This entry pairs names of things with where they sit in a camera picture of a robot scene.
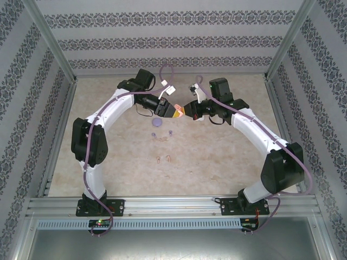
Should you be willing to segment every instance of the white connector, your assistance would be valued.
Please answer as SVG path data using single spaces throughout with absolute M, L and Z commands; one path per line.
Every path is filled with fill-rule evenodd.
M 163 86 L 166 86 L 168 84 L 168 82 L 166 80 L 163 80 L 162 81 L 162 85 Z M 176 89 L 174 86 L 171 86 L 171 85 L 168 85 L 162 92 L 161 94 L 159 95 L 158 99 L 161 99 L 164 92 L 167 93 L 168 96 L 170 96 L 173 92 L 175 92 Z

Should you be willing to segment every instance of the metal beam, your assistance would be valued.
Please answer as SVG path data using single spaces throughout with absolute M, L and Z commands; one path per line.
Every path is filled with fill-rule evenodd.
M 124 216 L 115 217 L 115 219 L 255 217 L 255 215 L 222 216 L 220 205 L 214 202 L 216 197 L 232 198 L 236 196 L 112 197 L 110 199 L 125 200 Z M 275 217 L 321 216 L 315 195 L 280 197 L 281 206 Z M 79 199 L 81 198 L 32 198 L 25 217 L 35 219 L 79 219 L 75 215 Z M 277 201 L 269 200 L 268 203 L 272 212 Z
M 54 57 L 59 63 L 59 66 L 64 71 L 65 75 L 67 76 L 70 83 L 72 83 L 76 76 L 72 71 L 72 68 L 66 59 L 63 51 L 61 50 L 58 41 L 54 37 L 46 19 L 44 19 L 44 16 L 41 13 L 41 10 L 38 8 L 35 0 L 23 0 L 22 1 L 25 8 L 28 10 L 30 16 L 34 20 L 36 26 L 40 30 L 40 33 L 44 40 L 46 41 L 48 47 L 52 51 Z
M 294 17 L 294 20 L 291 26 L 289 27 L 286 36 L 283 38 L 283 41 L 281 42 L 281 45 L 278 48 L 278 51 L 273 57 L 272 62 L 270 63 L 269 69 L 266 72 L 266 76 L 268 79 L 271 79 L 276 73 L 276 70 L 280 66 L 284 56 L 286 55 L 289 47 L 294 41 L 298 31 L 300 30 L 300 27 L 302 26 L 303 22 L 306 20 L 306 17 L 311 11 L 315 2 L 316 0 L 304 0 L 303 3 L 301 4 L 297 12 L 297 15 Z

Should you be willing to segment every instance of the black mounting plate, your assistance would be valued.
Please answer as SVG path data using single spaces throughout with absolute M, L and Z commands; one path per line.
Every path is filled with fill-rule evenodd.
M 265 199 L 249 204 L 244 211 L 241 210 L 236 198 L 215 198 L 215 202 L 221 205 L 222 216 L 256 215 L 256 210 L 258 210 L 259 215 L 270 214 Z
M 107 199 L 106 206 L 111 210 L 114 217 L 122 217 L 124 212 L 123 199 Z M 103 213 L 88 212 L 86 209 L 85 201 L 80 199 L 76 209 L 77 217 L 108 217 L 110 214 L 105 210 Z

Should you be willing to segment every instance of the silver panel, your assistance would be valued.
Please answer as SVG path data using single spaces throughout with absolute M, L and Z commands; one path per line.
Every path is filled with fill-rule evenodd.
M 88 219 L 44 219 L 38 230 L 86 230 Z M 117 219 L 112 230 L 182 230 L 182 229 L 240 229 L 239 218 L 215 219 Z
M 239 230 L 37 230 L 29 259 L 319 259 L 307 218 L 276 218 L 258 234 Z

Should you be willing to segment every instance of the aluminum frame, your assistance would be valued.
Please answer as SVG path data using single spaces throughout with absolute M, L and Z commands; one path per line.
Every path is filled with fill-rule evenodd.
M 214 202 L 221 196 L 168 196 L 168 197 L 110 197 L 125 199 L 124 216 L 117 219 L 227 219 L 252 218 L 255 215 L 222 216 L 220 205 Z M 322 218 L 315 195 L 302 197 L 280 196 L 281 206 L 275 218 L 306 217 L 319 252 L 320 259 L 336 259 L 329 235 Z M 13 260 L 28 259 L 33 245 L 39 220 L 43 219 L 98 219 L 97 217 L 77 217 L 77 202 L 80 198 L 31 198 L 25 214 L 19 241 Z M 272 212 L 277 204 L 269 200 Z

